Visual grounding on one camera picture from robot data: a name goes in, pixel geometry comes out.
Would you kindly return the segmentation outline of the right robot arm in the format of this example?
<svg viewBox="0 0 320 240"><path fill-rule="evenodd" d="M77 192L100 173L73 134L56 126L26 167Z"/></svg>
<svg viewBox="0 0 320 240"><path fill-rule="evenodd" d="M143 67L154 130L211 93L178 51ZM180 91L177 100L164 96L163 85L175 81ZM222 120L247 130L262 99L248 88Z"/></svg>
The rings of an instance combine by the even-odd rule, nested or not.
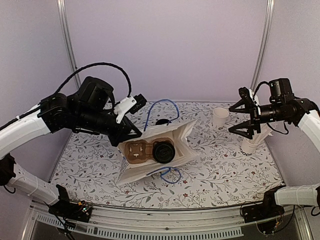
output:
<svg viewBox="0 0 320 240"><path fill-rule="evenodd" d="M240 100L229 107L233 113L249 114L249 120L230 127L230 133L246 139L262 132L261 125L273 122L293 124L299 128L318 149L320 147L320 109L311 100L295 96L287 78L267 82L270 90L269 104L260 105L256 93L246 87L238 90ZM318 207L320 185L276 186L266 191L262 203L243 207L240 211L246 222L272 218L284 213L284 206Z"/></svg>

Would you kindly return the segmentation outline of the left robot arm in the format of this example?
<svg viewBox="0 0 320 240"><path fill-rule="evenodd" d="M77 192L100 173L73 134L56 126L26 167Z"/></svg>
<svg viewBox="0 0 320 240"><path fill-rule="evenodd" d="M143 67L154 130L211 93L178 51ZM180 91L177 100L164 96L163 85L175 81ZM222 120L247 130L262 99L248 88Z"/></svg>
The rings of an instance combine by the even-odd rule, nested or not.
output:
<svg viewBox="0 0 320 240"><path fill-rule="evenodd" d="M32 175L16 163L11 152L41 136L69 129L73 133L105 135L112 146L138 138L141 131L127 118L146 105L143 95L128 94L116 101L114 88L104 80L88 76L79 89L65 95L56 90L26 113L0 128L0 184L8 192L21 190L43 201L60 217L79 219L90 214L81 200L72 203L67 190Z"/></svg>

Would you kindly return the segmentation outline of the brown cardboard cup carrier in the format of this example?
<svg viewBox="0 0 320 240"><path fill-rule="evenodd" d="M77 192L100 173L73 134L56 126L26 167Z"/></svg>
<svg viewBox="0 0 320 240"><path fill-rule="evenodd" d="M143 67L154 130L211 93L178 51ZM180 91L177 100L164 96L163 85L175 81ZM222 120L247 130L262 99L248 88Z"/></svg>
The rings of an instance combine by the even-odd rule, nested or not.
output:
<svg viewBox="0 0 320 240"><path fill-rule="evenodd" d="M152 154L153 145L156 142L164 142L164 141L170 142L174 146L174 142L167 137L156 138L150 142L146 140L129 141L124 145L124 156L130 164L142 164L148 160L155 161Z"/></svg>

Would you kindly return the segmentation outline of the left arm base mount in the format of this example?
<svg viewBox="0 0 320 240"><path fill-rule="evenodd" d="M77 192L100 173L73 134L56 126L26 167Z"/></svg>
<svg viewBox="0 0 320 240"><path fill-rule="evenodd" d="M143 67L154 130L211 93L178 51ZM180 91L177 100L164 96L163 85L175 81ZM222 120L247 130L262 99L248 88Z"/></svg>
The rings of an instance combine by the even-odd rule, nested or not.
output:
<svg viewBox="0 0 320 240"><path fill-rule="evenodd" d="M71 202L63 186L57 184L55 187L58 190L58 202L48 205L49 213L68 220L88 223L92 214L92 206L84 200Z"/></svg>

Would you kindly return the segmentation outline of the blue checkered paper bag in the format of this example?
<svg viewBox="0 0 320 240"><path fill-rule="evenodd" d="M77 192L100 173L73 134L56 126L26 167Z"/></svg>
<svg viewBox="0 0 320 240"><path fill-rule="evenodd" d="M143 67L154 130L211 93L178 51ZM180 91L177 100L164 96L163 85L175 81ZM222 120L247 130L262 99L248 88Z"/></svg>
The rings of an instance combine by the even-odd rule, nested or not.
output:
<svg viewBox="0 0 320 240"><path fill-rule="evenodd" d="M177 116L166 123L148 127L152 109L161 102L171 103ZM169 184L175 184L181 179L180 173L175 180L167 180L164 175L172 170L177 171L179 166L198 155L187 140L197 121L173 123L179 117L178 106L169 99L161 99L151 105L141 137L122 142L117 147L122 156L118 185L132 183L156 173L160 173L160 177Z"/></svg>

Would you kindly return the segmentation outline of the black plastic cup lid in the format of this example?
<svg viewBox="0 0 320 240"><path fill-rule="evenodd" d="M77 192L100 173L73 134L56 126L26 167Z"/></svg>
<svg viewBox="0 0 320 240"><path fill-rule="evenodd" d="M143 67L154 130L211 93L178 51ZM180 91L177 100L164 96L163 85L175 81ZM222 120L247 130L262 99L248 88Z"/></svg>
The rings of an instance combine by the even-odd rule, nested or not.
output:
<svg viewBox="0 0 320 240"><path fill-rule="evenodd" d="M152 156L160 164L170 163L176 155L174 145L169 141L158 141L153 145Z"/></svg>

